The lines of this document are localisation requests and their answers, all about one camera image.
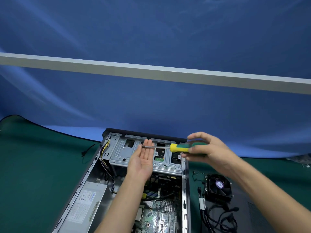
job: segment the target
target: green tablecloth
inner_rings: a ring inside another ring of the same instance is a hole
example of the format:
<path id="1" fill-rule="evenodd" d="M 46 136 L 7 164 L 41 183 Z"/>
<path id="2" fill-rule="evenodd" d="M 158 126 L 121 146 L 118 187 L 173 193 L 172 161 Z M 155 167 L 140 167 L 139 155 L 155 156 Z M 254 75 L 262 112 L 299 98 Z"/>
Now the green tablecloth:
<path id="1" fill-rule="evenodd" d="M 0 123 L 0 228 L 2 233 L 50 232 L 95 153 L 94 141 L 60 134 L 19 116 Z M 311 168 L 287 160 L 245 159 L 301 204 L 311 209 Z M 191 163 L 190 172 L 214 172 Z M 197 187 L 190 178 L 192 232 L 201 220 Z"/>

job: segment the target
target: finger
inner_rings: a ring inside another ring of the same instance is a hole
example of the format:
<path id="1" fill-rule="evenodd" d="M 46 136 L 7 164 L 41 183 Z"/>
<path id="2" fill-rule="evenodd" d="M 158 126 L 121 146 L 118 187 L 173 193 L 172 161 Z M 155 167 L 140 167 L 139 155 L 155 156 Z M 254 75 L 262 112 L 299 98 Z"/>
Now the finger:
<path id="1" fill-rule="evenodd" d="M 204 139 L 205 141 L 208 141 L 208 142 L 211 142 L 212 138 L 214 136 L 210 135 L 210 134 L 207 134 L 205 132 L 195 132 L 195 133 L 192 133 L 190 134 L 187 139 L 190 140 L 190 139 L 195 139 L 195 138 L 202 138 Z"/>
<path id="2" fill-rule="evenodd" d="M 148 160 L 152 160 L 152 159 L 153 159 L 153 154 L 154 154 L 154 152 L 155 152 L 155 149 L 154 149 L 154 148 L 150 148 L 149 154 L 148 154 L 148 157 L 147 157 Z"/>
<path id="3" fill-rule="evenodd" d="M 146 146 L 151 146 L 151 145 L 152 145 L 152 140 L 148 140 Z M 146 148 L 144 156 L 140 156 L 140 158 L 141 159 L 148 159 L 149 152 L 150 152 L 150 148 Z"/>
<path id="4" fill-rule="evenodd" d="M 192 162 L 206 162 L 206 160 L 201 156 L 188 156 L 186 159 Z"/>
<path id="5" fill-rule="evenodd" d="M 139 157 L 141 152 L 142 152 L 142 145 L 138 145 L 137 149 L 135 150 L 135 152 L 133 153 L 132 156 L 138 156 Z"/>
<path id="6" fill-rule="evenodd" d="M 195 145 L 188 149 L 188 152 L 191 154 L 210 154 L 214 150 L 212 144 L 209 145 Z"/>
<path id="7" fill-rule="evenodd" d="M 145 146 L 146 146 L 147 143 L 148 143 L 148 139 L 145 139 L 145 140 L 144 140 L 144 143 L 143 143 L 142 145 L 145 145 Z M 146 148 L 142 148 L 142 151 L 141 151 L 141 153 L 140 153 L 140 157 L 144 157 L 145 152 L 146 152 Z"/>

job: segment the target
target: blue fabric backdrop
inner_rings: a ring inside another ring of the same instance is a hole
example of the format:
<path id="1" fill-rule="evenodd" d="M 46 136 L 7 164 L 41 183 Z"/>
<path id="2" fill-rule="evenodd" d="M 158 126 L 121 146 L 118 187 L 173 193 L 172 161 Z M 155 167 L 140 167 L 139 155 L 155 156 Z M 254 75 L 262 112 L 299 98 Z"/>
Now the blue fabric backdrop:
<path id="1" fill-rule="evenodd" d="M 0 0 L 0 51 L 311 78 L 311 0 Z M 311 96 L 0 66 L 0 115 L 101 140 L 106 127 L 240 156 L 311 152 Z"/>

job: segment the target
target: forearm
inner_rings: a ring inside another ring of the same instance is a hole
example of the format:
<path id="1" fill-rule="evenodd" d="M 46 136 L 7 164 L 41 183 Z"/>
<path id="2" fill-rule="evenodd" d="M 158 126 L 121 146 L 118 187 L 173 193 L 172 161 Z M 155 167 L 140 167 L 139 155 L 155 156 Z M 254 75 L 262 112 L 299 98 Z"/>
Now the forearm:
<path id="1" fill-rule="evenodd" d="M 245 161 L 232 169 L 239 183 L 278 232 L 309 232 L 311 213 Z"/>
<path id="2" fill-rule="evenodd" d="M 143 181 L 126 175 L 105 218 L 95 233 L 131 232 L 144 190 Z"/>

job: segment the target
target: palm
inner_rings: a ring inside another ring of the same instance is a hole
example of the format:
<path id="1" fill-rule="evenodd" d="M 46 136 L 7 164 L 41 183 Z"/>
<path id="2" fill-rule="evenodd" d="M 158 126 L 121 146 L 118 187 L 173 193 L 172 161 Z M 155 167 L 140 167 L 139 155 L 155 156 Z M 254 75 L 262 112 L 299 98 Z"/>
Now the palm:
<path id="1" fill-rule="evenodd" d="M 154 144 L 151 140 L 146 139 L 143 145 L 153 146 Z M 130 162 L 127 167 L 127 173 L 141 177 L 144 181 L 147 181 L 152 174 L 153 153 L 154 149 L 142 149 L 140 145 L 130 158 Z"/>

